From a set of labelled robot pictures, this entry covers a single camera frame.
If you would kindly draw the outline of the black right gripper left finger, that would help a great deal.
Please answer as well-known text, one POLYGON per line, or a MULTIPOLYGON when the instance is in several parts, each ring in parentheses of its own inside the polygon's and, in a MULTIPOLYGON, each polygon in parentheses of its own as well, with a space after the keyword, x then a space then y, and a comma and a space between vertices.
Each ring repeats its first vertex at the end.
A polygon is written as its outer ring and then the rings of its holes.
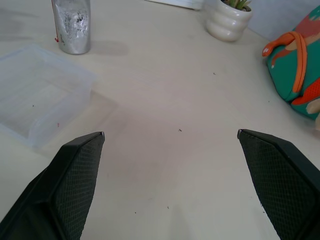
POLYGON ((78 240, 93 201, 105 134, 64 144, 0 223, 2 240, 78 240))

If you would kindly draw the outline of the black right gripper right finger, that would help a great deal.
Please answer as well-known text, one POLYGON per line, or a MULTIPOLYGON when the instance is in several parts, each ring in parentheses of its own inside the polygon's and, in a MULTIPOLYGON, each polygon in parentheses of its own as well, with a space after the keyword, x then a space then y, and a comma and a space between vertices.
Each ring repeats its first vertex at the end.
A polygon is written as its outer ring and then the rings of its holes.
POLYGON ((291 142, 240 129, 258 199, 282 240, 320 238, 320 171, 291 142))

